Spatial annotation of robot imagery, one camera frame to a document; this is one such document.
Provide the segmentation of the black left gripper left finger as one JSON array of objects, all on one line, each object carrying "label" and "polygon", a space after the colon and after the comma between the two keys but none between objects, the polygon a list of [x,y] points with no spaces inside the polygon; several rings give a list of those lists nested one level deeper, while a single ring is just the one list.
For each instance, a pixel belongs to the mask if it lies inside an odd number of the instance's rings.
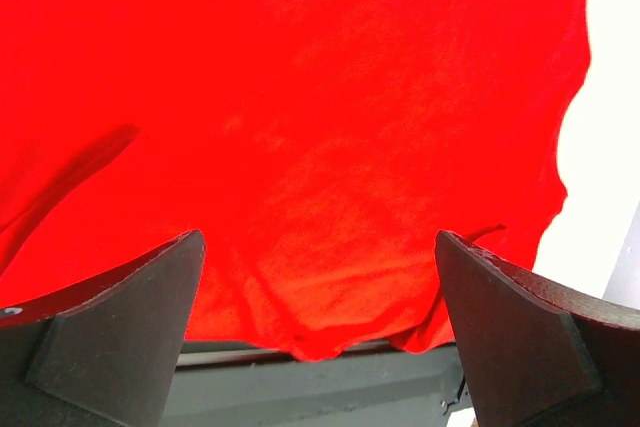
[{"label": "black left gripper left finger", "polygon": [[158,425],[204,255],[202,234],[191,231],[2,308],[2,425]]}]

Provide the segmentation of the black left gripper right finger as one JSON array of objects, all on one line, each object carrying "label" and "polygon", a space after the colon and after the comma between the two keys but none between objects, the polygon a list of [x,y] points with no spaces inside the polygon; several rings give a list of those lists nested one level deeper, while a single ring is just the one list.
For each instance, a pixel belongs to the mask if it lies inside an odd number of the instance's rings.
[{"label": "black left gripper right finger", "polygon": [[452,232],[438,233],[435,254],[479,425],[638,425],[638,310]]}]

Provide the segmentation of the red t shirt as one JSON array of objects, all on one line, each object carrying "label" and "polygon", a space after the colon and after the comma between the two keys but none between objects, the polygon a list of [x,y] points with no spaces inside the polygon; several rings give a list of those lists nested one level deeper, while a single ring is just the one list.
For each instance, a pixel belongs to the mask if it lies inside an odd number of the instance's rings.
[{"label": "red t shirt", "polygon": [[435,238],[524,268],[586,0],[1,0],[1,302],[199,230],[186,335],[452,339]]}]

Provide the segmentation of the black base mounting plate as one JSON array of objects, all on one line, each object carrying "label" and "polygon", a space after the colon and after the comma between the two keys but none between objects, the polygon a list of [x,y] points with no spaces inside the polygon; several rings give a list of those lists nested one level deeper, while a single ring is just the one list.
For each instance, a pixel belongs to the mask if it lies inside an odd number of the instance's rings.
[{"label": "black base mounting plate", "polygon": [[386,341],[304,362],[237,342],[183,346],[163,426],[467,426],[458,351],[408,354]]}]

